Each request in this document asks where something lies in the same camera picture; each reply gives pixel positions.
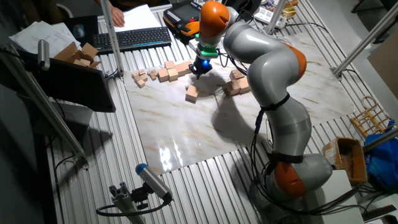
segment slotted aluminum table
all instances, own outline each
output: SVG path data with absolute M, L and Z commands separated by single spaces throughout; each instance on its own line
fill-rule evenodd
M 165 24 L 162 14 L 168 7 L 170 6 L 152 8 L 163 26 Z M 296 9 L 297 15 L 289 20 L 290 23 L 314 22 L 325 26 L 308 0 L 300 1 Z M 103 17 L 99 17 L 98 22 L 100 32 L 107 32 Z M 287 36 L 301 32 L 311 32 L 314 43 L 330 67 L 337 67 L 344 59 L 346 54 L 339 45 L 326 32 L 314 26 L 286 27 L 278 35 Z M 173 37 L 170 47 L 122 53 L 124 69 L 130 71 L 161 65 L 169 60 L 178 62 L 189 58 L 195 58 L 194 51 Z M 115 71 L 113 54 L 97 56 L 96 60 L 102 61 L 100 67 L 104 72 Z M 363 111 L 361 98 L 365 95 L 373 96 L 367 84 L 352 72 L 343 72 L 341 84 L 356 109 Z M 130 190 L 142 185 L 141 178 L 135 173 L 135 167 L 146 163 L 146 158 L 124 83 L 119 78 L 114 78 L 108 85 L 117 110 L 115 113 L 93 113 L 87 137 L 83 141 L 90 168 L 83 169 L 79 161 L 70 159 L 70 162 L 60 165 L 57 170 L 65 223 L 129 223 L 124 217 L 97 216 L 95 210 L 112 204 L 108 190 L 110 185 L 126 182 Z M 305 152 L 321 153 L 322 147 L 337 136 L 363 141 L 362 135 L 349 121 L 358 114 L 356 112 L 314 126 Z M 50 167 L 53 162 L 58 163 L 71 155 L 68 146 L 60 140 L 54 140 L 53 146 L 56 149 L 54 161 L 50 149 L 47 150 Z M 257 158 L 260 166 L 266 161 L 263 152 Z M 57 218 L 62 223 L 53 171 L 50 170 Z M 175 201 L 158 212 L 144 215 L 146 222 L 257 223 L 259 217 L 247 196 L 252 180 L 249 170 L 248 152 L 240 149 L 161 175 L 160 178 L 171 188 Z M 160 203 L 156 196 L 149 197 L 150 208 L 157 207 Z

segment person's arm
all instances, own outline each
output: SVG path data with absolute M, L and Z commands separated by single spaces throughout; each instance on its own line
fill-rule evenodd
M 101 5 L 100 0 L 94 0 L 94 1 L 97 2 L 99 5 Z M 122 10 L 114 7 L 110 1 L 108 1 L 108 3 L 109 3 L 109 8 L 111 9 L 112 20 L 114 25 L 116 27 L 124 27 L 124 14 Z

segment wooden cube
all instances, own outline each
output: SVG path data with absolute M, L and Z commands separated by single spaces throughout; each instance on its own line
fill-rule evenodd
M 240 78 L 238 79 L 238 82 L 239 82 L 239 87 L 241 87 L 241 91 L 239 92 L 239 94 L 250 92 L 248 78 L 246 77 Z
M 150 79 L 152 79 L 153 81 L 156 80 L 156 75 L 153 72 L 150 72 L 149 76 L 150 76 Z
M 138 80 L 142 80 L 140 75 L 137 75 L 136 77 L 133 77 L 132 79 L 134 79 L 135 82 L 137 82 Z
M 232 70 L 232 71 L 231 71 L 231 74 L 229 74 L 229 78 L 230 78 L 231 80 L 238 80 L 238 79 L 243 78 L 243 77 L 245 77 L 245 75 L 243 75 L 243 74 L 242 74 L 240 71 L 238 71 L 237 69 Z
M 141 77 L 141 79 L 142 79 L 144 82 L 148 81 L 148 76 L 147 76 L 147 74 L 142 74 L 142 75 L 140 75 L 140 77 Z
M 225 86 L 226 94 L 228 96 L 238 95 L 241 91 L 241 87 L 239 86 L 238 80 L 232 80 L 228 82 Z
M 179 76 L 179 77 L 191 73 L 191 70 L 189 69 L 188 64 L 185 63 L 185 62 L 176 65 L 176 66 L 175 66 L 175 69 L 177 69 L 177 72 L 178 72 L 178 76 Z
M 174 65 L 173 61 L 165 62 L 165 66 L 166 66 L 166 69 L 175 68 L 175 65 Z
M 175 68 L 171 68 L 171 69 L 167 69 L 167 72 L 169 73 L 169 81 L 175 81 L 178 80 L 178 72 L 177 69 Z
M 187 94 L 185 94 L 185 100 L 191 103 L 196 103 L 199 96 L 199 88 L 190 85 L 187 89 Z
M 137 86 L 138 86 L 139 88 L 142 88 L 142 87 L 145 86 L 145 82 L 144 82 L 142 79 L 136 81 L 135 83 L 137 84 Z
M 192 64 L 192 62 L 191 61 L 186 61 L 186 62 L 184 62 L 185 64 L 187 64 L 187 66 L 189 67 L 189 65 L 191 65 Z
M 137 77 L 137 76 L 139 76 L 139 72 L 138 71 L 133 71 L 132 73 L 131 73 L 131 78 L 134 78 L 134 77 Z
M 158 77 L 160 82 L 169 80 L 169 73 L 167 72 L 166 68 L 160 69 L 158 73 L 159 73 Z

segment black keyboard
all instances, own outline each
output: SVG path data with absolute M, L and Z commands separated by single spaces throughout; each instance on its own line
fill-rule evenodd
M 166 27 L 117 32 L 120 51 L 148 49 L 170 45 L 172 40 Z M 100 54 L 113 52 L 108 34 L 93 35 L 93 46 Z

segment orange device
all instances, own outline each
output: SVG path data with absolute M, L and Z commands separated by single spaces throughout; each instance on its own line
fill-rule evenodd
M 183 2 L 165 10 L 163 20 L 173 34 L 189 40 L 199 32 L 200 9 L 195 2 Z

